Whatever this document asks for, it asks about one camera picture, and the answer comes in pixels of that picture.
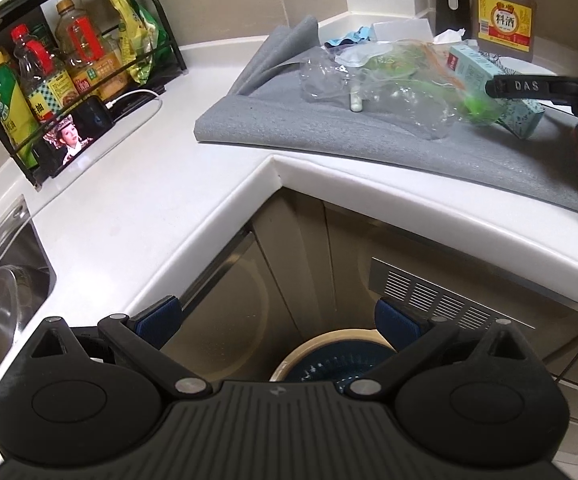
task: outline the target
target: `gray dish drying mat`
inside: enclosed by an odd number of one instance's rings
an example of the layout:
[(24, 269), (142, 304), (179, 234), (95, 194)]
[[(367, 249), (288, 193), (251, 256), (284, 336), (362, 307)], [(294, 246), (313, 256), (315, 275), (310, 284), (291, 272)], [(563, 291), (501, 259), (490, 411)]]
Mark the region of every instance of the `gray dish drying mat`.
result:
[(578, 211), (578, 118), (546, 108), (536, 132), (517, 139), (499, 125), (458, 123), (426, 140), (371, 113), (335, 102), (307, 102), (301, 54), (320, 44), (313, 17), (278, 27), (229, 94), (195, 123), (200, 142), (246, 144), (348, 156), (485, 184)]

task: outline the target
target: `white cable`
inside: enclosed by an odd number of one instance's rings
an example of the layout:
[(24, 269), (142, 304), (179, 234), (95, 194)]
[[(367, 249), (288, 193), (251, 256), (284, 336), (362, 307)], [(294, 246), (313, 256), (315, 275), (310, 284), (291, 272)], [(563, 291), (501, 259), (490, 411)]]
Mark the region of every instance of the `white cable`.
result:
[[(117, 103), (120, 99), (123, 99), (125, 97), (128, 97), (132, 94), (137, 94), (137, 93), (147, 93), (147, 94), (152, 94), (155, 99), (158, 101), (158, 108), (156, 109), (155, 112), (153, 112), (149, 117), (147, 117), (146, 120), (142, 121), (140, 124), (138, 124), (133, 130), (130, 130), (128, 133), (126, 133), (125, 135), (123, 135), (122, 137), (120, 137), (120, 139), (116, 140), (111, 146), (109, 146), (106, 150), (104, 150), (104, 152), (102, 152), (100, 155), (96, 156), (96, 158), (94, 158), (93, 162), (91, 163), (91, 165), (86, 168), (87, 170), (89, 168), (91, 168), (96, 162), (98, 162), (99, 160), (101, 160), (105, 155), (107, 155), (112, 149), (114, 149), (118, 144), (120, 144), (121, 142), (124, 141), (124, 139), (126, 139), (127, 137), (129, 137), (133, 132), (135, 132), (136, 130), (140, 129), (141, 127), (143, 127), (145, 124), (147, 124), (150, 120), (152, 120), (153, 117), (155, 117), (155, 115), (160, 111), (160, 108), (162, 108), (162, 99), (160, 98), (160, 96), (155, 93), (153, 90), (149, 90), (147, 88), (139, 88), (137, 90), (132, 90), (130, 92), (127, 92), (126, 94), (121, 95), (120, 97), (118, 97), (117, 99), (115, 99), (114, 101), (111, 101), (109, 103), (109, 105), (113, 106), (115, 103)], [(14, 234), (13, 238), (11, 238), (11, 240), (9, 241), (9, 243), (6, 245), (6, 248), (2, 251), (2, 253), (0, 254), (0, 261), (2, 261), (2, 258), (4, 258), (6, 252), (11, 248), (11, 245), (13, 245), (13, 242), (16, 241), (16, 238), (18, 238), (18, 235), (22, 232), (22, 229), (24, 229), (27, 224), (33, 220), (38, 214), (40, 214), (40, 212), (47, 207), (51, 202), (53, 202), (57, 197), (59, 197), (61, 194), (63, 194), (67, 189), (69, 189), (69, 187), (72, 186), (72, 184), (79, 179), (84, 173), (85, 171), (83, 171), (82, 173), (80, 173), (76, 178), (74, 178), (71, 182), (69, 182), (69, 184), (67, 185), (67, 187), (61, 189), (56, 196), (54, 196), (51, 200), (49, 200), (46, 204), (44, 204), (40, 209), (38, 209), (38, 211), (36, 211), (35, 213), (33, 213), (31, 216), (29, 216), (29, 218), (27, 218), (24, 222), (22, 222), (22, 225), (18, 228), (18, 230), (16, 231), (16, 233)]]

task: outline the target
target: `spice rack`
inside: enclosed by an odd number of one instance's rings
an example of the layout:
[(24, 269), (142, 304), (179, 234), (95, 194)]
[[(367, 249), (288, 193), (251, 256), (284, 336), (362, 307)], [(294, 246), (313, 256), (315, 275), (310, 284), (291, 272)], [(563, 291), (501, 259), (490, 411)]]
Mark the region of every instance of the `spice rack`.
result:
[[(36, 7), (39, 7), (40, 4), (43, 4), (48, 0), (10, 0), (5, 5), (0, 7), (0, 32), (4, 30), (9, 25), (13, 24), (17, 20), (20, 20), (23, 16), (25, 16), (28, 12)], [(0, 140), (6, 147), (6, 150), (9, 152), (10, 156), (15, 160), (16, 164), (20, 168), (20, 170), (24, 173), (24, 176), (34, 184), (35, 187), (40, 187), (42, 182), (47, 179), (49, 176), (46, 171), (42, 168), (37, 168), (33, 171), (29, 170), (23, 163), (18, 153), (22, 150), (25, 146), (31, 144), (36, 144), (42, 136), (50, 130), (53, 126), (55, 126), (61, 119), (63, 119), (67, 114), (68, 111), (71, 110), (75, 105), (81, 103), (84, 99), (91, 95), (99, 86), (107, 83), (109, 80), (114, 78), (114, 76), (118, 75), (119, 73), (126, 70), (128, 67), (140, 62), (141, 60), (154, 56), (155, 54), (160, 53), (163, 50), (170, 50), (172, 55), (169, 57), (168, 61), (165, 64), (160, 64), (159, 66), (153, 66), (151, 74), (149, 75), (149, 79), (143, 85), (137, 85), (132, 83), (132, 86), (129, 86), (127, 90), (132, 90), (136, 88), (146, 88), (155, 91), (158, 94), (162, 94), (165, 91), (165, 84), (172, 81), (179, 75), (181, 75), (186, 70), (186, 65), (184, 63), (184, 59), (182, 58), (182, 54), (178, 49), (178, 42), (171, 30), (171, 26), (168, 22), (166, 17), (166, 13), (160, 4), (159, 0), (149, 0), (153, 7), (156, 9), (157, 15), (154, 16), (164, 28), (166, 34), (168, 35), (168, 41), (163, 43), (159, 47), (155, 48), (149, 53), (143, 54), (138, 56), (133, 62), (128, 63), (121, 67), (121, 69), (109, 74), (104, 79), (99, 81), (96, 85), (92, 86), (91, 88), (87, 89), (86, 92), (79, 95), (78, 99), (74, 102), (71, 102), (67, 107), (60, 110), (51, 121), (48, 121), (42, 124), (31, 136), (25, 139), (23, 142), (19, 144), (13, 145), (12, 141), (9, 139), (6, 131), (2, 127), (0, 123)], [(118, 26), (110, 28), (109, 30), (104, 31), (102, 34), (106, 35)], [(121, 99), (118, 103), (116, 103), (110, 110), (112, 118), (114, 121), (119, 120), (120, 118), (132, 113), (137, 108), (141, 107), (148, 101), (151, 101), (154, 97), (147, 93), (139, 93), (133, 94), (131, 96), (127, 96), (124, 99)]]

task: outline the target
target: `white countertop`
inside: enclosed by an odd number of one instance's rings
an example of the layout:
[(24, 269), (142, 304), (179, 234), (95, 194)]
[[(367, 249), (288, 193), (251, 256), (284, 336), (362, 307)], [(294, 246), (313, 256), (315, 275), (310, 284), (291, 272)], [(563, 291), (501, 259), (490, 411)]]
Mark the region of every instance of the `white countertop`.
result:
[[(186, 49), (189, 73), (167, 86), (162, 110), (34, 219), (57, 281), (0, 378), (46, 316), (86, 326), (113, 312), (133, 314), (163, 293), (180, 294), (281, 186), (436, 240), (578, 302), (574, 212), (383, 164), (199, 144), (196, 118), (226, 94), (258, 44)], [(8, 161), (0, 170), (0, 216), (20, 194), (37, 211), (151, 107), (122, 120), (40, 192)]]

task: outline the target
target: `metal pot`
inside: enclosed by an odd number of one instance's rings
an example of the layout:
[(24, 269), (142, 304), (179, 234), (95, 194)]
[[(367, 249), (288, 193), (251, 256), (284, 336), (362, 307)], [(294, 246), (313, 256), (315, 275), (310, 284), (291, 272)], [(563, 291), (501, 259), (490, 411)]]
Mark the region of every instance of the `metal pot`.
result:
[(31, 267), (0, 267), (0, 363), (48, 291), (48, 273)]

